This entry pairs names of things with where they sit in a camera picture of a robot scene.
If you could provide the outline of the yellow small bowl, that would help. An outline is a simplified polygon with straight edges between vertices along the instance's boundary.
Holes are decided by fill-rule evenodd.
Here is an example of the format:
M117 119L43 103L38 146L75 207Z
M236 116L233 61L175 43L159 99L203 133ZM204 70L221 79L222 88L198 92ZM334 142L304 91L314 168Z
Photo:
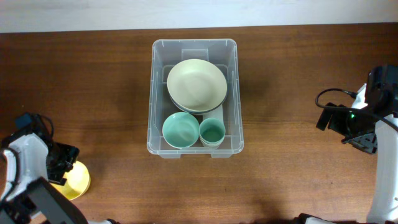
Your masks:
M74 200L82 196L90 187L90 173L87 167L80 161L76 161L73 164L73 169L66 172L63 178L66 179L64 185L53 183L51 185L69 200Z

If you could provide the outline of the green small bowl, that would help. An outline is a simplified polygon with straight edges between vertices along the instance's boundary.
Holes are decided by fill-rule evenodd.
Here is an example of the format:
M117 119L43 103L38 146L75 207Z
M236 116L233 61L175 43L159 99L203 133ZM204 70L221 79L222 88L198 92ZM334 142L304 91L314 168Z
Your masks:
M163 123L162 134L172 147L182 149L194 145L199 138L199 122L191 114L171 114Z

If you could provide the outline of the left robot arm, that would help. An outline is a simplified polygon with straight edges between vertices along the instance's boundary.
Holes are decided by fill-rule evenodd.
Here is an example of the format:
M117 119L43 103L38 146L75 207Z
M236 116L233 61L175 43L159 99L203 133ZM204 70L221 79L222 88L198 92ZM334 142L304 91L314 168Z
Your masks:
M53 140L49 118L24 113L17 131L1 141L6 158L6 184L1 195L1 223L30 223L38 215L45 223L88 223L84 214L57 187L81 182L75 169L79 148Z

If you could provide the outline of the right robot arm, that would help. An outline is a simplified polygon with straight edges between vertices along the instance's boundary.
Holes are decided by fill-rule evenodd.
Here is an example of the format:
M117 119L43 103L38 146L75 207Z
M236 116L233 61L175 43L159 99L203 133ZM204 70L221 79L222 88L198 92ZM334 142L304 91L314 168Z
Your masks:
M351 107L330 110L328 129L343 144L377 155L375 192L368 223L397 223L397 66L372 69Z

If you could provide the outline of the green plastic cup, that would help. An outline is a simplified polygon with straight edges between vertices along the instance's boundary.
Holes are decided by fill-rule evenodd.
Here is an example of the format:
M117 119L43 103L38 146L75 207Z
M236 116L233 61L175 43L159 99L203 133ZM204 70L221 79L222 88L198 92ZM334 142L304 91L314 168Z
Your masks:
M199 126L200 139L208 142L223 141L226 135L226 128L218 119L208 118Z

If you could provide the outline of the cream plastic cup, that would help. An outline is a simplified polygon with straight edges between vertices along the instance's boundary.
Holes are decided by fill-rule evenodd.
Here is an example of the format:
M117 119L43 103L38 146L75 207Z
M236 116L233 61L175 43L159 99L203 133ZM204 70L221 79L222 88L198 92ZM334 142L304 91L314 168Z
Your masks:
M217 141L217 142L208 142L205 141L204 139L201 140L202 144L205 145L221 145L222 141Z

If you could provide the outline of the grey plastic cup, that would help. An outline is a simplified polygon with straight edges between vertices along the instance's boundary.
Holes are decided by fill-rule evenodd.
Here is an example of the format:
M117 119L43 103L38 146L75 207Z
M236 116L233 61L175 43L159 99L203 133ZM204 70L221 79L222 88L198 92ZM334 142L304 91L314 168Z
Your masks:
M205 147L207 147L208 149L218 149L220 147L220 145L205 145Z

